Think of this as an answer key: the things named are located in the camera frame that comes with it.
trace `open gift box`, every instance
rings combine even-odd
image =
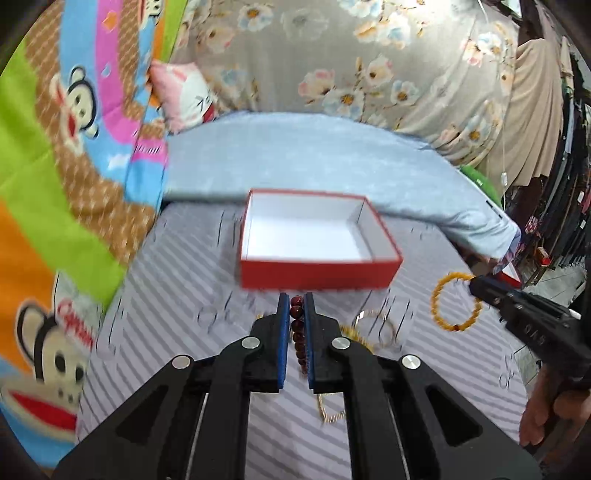
[[[251,190],[239,245],[243,288],[386,288],[402,255],[366,197]]]

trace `red mouth print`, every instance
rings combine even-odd
[[[76,118],[71,113],[68,113],[68,133],[72,138],[76,136]]]
[[[207,109],[207,111],[203,114],[203,123],[209,122],[209,121],[213,120],[215,117],[216,117],[216,109],[213,106],[213,104],[211,104],[209,106],[209,108]]]
[[[76,428],[76,416],[63,408],[21,393],[12,392],[12,396],[21,407],[43,423],[58,429],[70,430],[71,432]]]

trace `gray striped sheet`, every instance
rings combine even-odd
[[[107,312],[90,358],[78,441],[174,355],[216,355],[247,335],[257,314],[275,311],[278,292],[244,291],[235,280],[242,210],[236,205],[174,204],[161,215]],[[468,271],[466,265],[436,227],[388,217],[385,223],[404,256],[390,288],[318,292],[317,311],[351,323],[362,307],[385,306],[396,327],[406,312],[399,342],[377,353],[420,356],[517,439],[525,388],[498,315],[485,307],[466,332],[438,328],[430,314],[430,294],[442,276]],[[467,319],[472,307],[462,283],[449,285],[440,297],[441,313],[452,323]],[[360,327],[367,333],[371,323],[363,320]],[[378,330],[371,332],[371,341],[378,340]],[[383,333],[389,338],[389,331]],[[511,374],[515,376],[507,387]],[[342,396],[328,395],[325,403],[336,413]],[[346,423],[322,423],[292,345],[281,394],[252,395],[246,478],[350,478]]]

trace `human hand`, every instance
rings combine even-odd
[[[566,391],[553,401],[559,382],[555,372],[547,366],[542,367],[519,425],[519,443],[526,446],[538,445],[544,439],[544,425],[550,417],[551,408],[559,418],[572,421],[558,447],[546,457],[547,463],[560,458],[591,416],[591,395],[588,390]]]

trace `green fabric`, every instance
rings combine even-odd
[[[23,41],[0,76],[0,183],[51,148],[35,115],[36,84]]]
[[[462,165],[460,167],[460,171],[468,177],[471,181],[473,181],[478,187],[484,192],[484,194],[490,198],[493,202],[495,202],[500,208],[503,208],[503,204],[501,203],[501,197],[499,196],[496,188],[493,186],[491,181],[487,178],[486,175],[480,173],[474,167],[470,165]]]
[[[181,26],[183,13],[187,0],[168,0],[164,9],[164,37],[162,41],[162,50],[160,52],[161,61],[169,61],[173,54],[174,43],[177,40],[178,29]]]
[[[80,291],[107,306],[125,270],[70,212],[34,113],[35,82],[21,43],[0,77],[0,196],[47,266],[65,271]]]

